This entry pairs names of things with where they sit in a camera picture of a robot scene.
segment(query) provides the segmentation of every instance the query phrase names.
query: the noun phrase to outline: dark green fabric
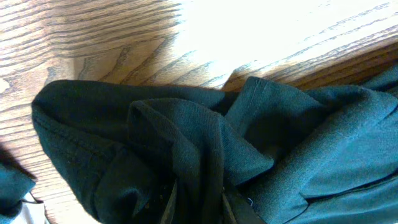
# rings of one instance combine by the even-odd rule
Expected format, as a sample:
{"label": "dark green fabric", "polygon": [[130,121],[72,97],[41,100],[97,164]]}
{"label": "dark green fabric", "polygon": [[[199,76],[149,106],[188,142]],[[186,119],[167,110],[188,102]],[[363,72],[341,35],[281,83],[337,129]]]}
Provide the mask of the dark green fabric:
{"label": "dark green fabric", "polygon": [[363,86],[300,91],[249,78],[240,93],[57,81],[32,116],[103,223],[170,220],[175,191],[171,223],[392,223],[397,80],[393,68]]}
{"label": "dark green fabric", "polygon": [[11,223],[22,209],[22,199],[35,183],[17,169],[0,163],[0,223]]}

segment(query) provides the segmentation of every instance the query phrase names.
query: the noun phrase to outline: white fabric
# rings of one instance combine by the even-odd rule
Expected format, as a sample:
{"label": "white fabric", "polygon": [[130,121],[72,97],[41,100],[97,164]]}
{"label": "white fabric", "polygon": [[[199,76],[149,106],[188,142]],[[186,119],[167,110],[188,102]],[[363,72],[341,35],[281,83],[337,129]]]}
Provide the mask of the white fabric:
{"label": "white fabric", "polygon": [[11,224],[50,224],[45,217],[44,203],[37,203],[28,193],[22,200],[22,210]]}

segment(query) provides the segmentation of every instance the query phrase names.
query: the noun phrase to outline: wooden surface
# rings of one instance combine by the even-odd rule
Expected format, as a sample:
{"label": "wooden surface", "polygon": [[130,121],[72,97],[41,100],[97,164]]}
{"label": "wooden surface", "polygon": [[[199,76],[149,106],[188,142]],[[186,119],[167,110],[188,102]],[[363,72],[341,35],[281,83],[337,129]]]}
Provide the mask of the wooden surface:
{"label": "wooden surface", "polygon": [[94,223],[33,130],[30,102],[44,85],[229,91],[248,76],[302,89],[356,83],[398,59],[397,11],[387,0],[2,0],[0,143],[36,177],[32,193],[52,223]]}

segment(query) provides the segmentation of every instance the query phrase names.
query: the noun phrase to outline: wood grain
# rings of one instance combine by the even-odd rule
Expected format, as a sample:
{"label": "wood grain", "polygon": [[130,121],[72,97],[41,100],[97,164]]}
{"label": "wood grain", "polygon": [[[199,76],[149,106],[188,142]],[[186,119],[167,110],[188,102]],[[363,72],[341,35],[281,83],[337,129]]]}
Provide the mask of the wood grain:
{"label": "wood grain", "polygon": [[59,79],[238,91],[357,83],[398,59],[397,1],[3,0],[0,143],[52,223],[95,223],[43,153],[30,102]]}

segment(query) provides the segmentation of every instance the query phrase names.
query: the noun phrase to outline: wooden floor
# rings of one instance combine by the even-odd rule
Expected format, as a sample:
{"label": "wooden floor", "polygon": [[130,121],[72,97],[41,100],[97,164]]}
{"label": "wooden floor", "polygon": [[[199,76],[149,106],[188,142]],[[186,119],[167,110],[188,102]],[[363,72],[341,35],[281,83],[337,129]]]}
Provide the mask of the wooden floor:
{"label": "wooden floor", "polygon": [[397,1],[2,0],[0,12],[0,144],[35,176],[52,223],[94,221],[32,127],[30,102],[51,81],[236,91],[256,76],[307,89],[398,59]]}

